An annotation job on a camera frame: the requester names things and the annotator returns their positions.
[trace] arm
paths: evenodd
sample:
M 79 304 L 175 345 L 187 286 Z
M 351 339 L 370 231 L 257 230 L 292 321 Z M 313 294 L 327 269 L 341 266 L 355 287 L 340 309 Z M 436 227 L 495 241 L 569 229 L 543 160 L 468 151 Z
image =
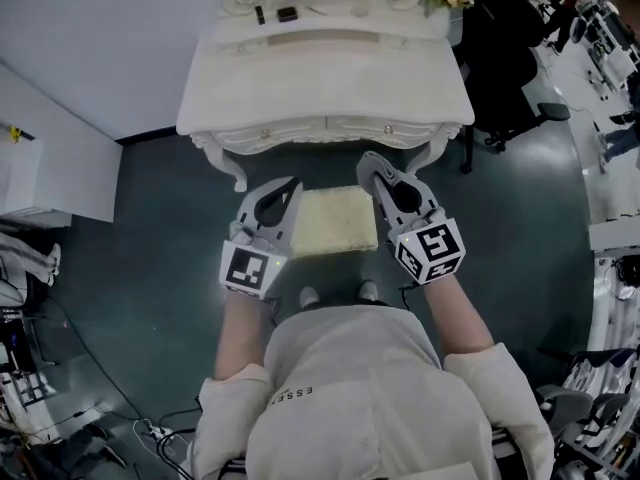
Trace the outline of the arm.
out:
M 216 356 L 215 380 L 227 380 L 249 364 L 262 366 L 262 322 L 267 305 L 242 293 L 229 291 L 222 334 Z
M 447 354 L 445 370 L 469 386 L 492 425 L 509 430 L 524 452 L 530 478 L 548 479 L 553 439 L 527 378 L 504 345 L 494 345 L 454 276 L 425 285 L 424 292 Z
M 203 413 L 183 467 L 197 480 L 215 480 L 228 460 L 243 457 L 251 429 L 271 396 L 262 367 L 261 300 L 229 291 L 213 379 L 200 391 Z
M 491 333 L 454 276 L 424 286 L 445 354 L 480 352 L 494 345 Z

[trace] white cabinet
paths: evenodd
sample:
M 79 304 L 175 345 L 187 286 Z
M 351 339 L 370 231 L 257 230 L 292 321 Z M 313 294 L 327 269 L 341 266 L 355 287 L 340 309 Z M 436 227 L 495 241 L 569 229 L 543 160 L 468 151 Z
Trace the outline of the white cabinet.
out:
M 0 142 L 0 218 L 43 227 L 113 222 L 122 146 L 0 64 L 0 120 L 36 139 Z

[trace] white sneaker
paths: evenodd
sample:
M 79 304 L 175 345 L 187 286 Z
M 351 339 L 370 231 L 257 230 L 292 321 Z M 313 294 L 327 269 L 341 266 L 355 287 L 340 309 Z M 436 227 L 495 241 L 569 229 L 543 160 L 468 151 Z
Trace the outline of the white sneaker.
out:
M 609 171 L 609 162 L 607 162 L 604 154 L 600 155 L 600 171 L 602 172 L 602 174 L 605 174 Z
M 300 307 L 302 309 L 318 302 L 320 302 L 320 295 L 318 295 L 318 292 L 311 286 L 305 286 L 300 291 Z
M 378 297 L 378 287 L 376 286 L 376 283 L 370 279 L 363 281 L 360 285 L 360 289 L 358 290 L 358 298 L 370 300 L 372 302 L 380 300 Z
M 55 266 L 51 273 L 54 276 L 57 276 L 60 273 L 60 260 L 62 259 L 62 249 L 60 248 L 60 244 L 53 244 L 53 248 L 49 253 L 49 258 L 55 262 Z
M 598 139 L 598 143 L 600 144 L 600 147 L 602 148 L 603 151 L 606 151 L 607 149 L 609 149 L 609 144 L 607 144 L 607 141 L 604 140 L 605 138 L 605 134 L 598 132 L 596 134 L 596 138 Z

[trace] dark green floor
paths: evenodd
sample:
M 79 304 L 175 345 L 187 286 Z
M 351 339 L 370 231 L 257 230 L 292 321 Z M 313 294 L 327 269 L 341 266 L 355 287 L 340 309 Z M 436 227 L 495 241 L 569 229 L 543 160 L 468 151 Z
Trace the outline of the dark green floor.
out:
M 251 187 L 284 175 L 299 176 L 308 189 L 354 185 L 355 165 L 370 146 L 291 145 L 238 161 Z M 373 149 L 398 166 L 413 154 Z M 530 381 L 553 380 L 561 369 L 536 347 L 584 347 L 592 307 L 587 201 L 568 127 L 545 125 L 500 156 L 479 151 L 467 177 L 458 171 L 460 158 L 461 146 L 452 142 L 441 160 L 419 173 L 460 227 L 467 257 L 459 279 Z M 114 224 L 77 218 L 59 233 L 62 272 L 51 293 L 145 417 L 156 420 L 195 406 L 211 370 L 222 315 L 219 255 L 243 197 L 232 187 L 232 179 L 211 167 L 186 138 L 130 146 L 123 154 Z M 384 227 L 378 228 L 382 237 Z M 296 310 L 297 292 L 305 284 L 345 298 L 359 279 L 371 278 L 384 300 L 401 305 L 397 288 L 408 281 L 383 245 L 374 253 L 297 262 L 285 272 L 279 319 Z M 433 335 L 419 292 L 408 299 Z M 57 314 L 53 303 L 46 306 Z M 63 361 L 50 373 L 60 390 L 49 403 L 54 418 L 96 402 L 135 416 L 68 329 L 55 322 L 42 325 L 48 327 L 41 329 L 46 352 Z M 176 417 L 169 424 L 176 429 L 194 421 Z M 115 448 L 138 464 L 143 479 L 175 477 L 142 449 L 131 422 L 108 416 L 103 423 L 112 427 L 119 438 Z M 65 428 L 78 424 L 72 420 Z M 182 449 L 176 449 L 181 458 Z M 105 466 L 94 478 L 136 476 Z

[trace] white wall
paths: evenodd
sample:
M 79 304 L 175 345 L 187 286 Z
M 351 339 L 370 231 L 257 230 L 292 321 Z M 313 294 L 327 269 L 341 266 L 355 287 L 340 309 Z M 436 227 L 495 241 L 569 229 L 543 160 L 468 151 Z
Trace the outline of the white wall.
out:
M 175 126 L 219 0 L 0 0 L 0 59 L 113 139 Z

